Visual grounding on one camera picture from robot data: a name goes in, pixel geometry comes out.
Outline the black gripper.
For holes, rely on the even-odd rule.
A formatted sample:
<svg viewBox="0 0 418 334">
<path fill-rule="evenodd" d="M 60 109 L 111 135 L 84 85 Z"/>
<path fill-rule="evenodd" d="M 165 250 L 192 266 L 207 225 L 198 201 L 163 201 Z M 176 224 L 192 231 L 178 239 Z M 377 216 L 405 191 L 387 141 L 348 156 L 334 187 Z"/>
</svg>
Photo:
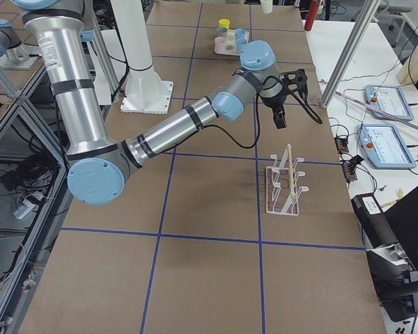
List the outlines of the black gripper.
<svg viewBox="0 0 418 334">
<path fill-rule="evenodd" d="M 282 72 L 279 79 L 265 80 L 261 99 L 272 109 L 273 121 L 277 129 L 286 128 L 284 102 L 293 96 L 302 106 L 307 105 L 307 75 L 304 69 Z"/>
</svg>

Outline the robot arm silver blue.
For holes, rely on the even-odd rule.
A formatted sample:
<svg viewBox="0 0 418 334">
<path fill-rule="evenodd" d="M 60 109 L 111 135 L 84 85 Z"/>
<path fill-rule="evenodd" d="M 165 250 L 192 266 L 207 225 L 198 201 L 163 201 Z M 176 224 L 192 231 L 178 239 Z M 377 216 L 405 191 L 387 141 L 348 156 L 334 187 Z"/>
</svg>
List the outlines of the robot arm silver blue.
<svg viewBox="0 0 418 334">
<path fill-rule="evenodd" d="M 147 160 L 205 129 L 218 117 L 234 121 L 254 98 L 273 112 L 284 128 L 283 104 L 292 95 L 307 108 L 303 70 L 281 72 L 268 43 L 248 43 L 240 68 L 213 93 L 186 106 L 133 140 L 109 138 L 81 44 L 91 36 L 91 1 L 18 1 L 24 27 L 37 39 L 59 106 L 70 147 L 68 188 L 89 205 L 105 205 L 123 191 L 127 179 Z"/>
</svg>

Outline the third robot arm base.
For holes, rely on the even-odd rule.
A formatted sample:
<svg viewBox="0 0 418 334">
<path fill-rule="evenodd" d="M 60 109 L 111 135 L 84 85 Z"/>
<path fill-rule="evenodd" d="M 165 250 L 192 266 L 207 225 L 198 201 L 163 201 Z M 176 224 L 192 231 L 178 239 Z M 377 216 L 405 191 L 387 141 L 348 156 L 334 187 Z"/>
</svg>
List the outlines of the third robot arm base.
<svg viewBox="0 0 418 334">
<path fill-rule="evenodd" d="M 38 46 L 26 45 L 12 24 L 0 19 L 0 66 L 12 70 L 28 70 L 40 55 Z"/>
</svg>

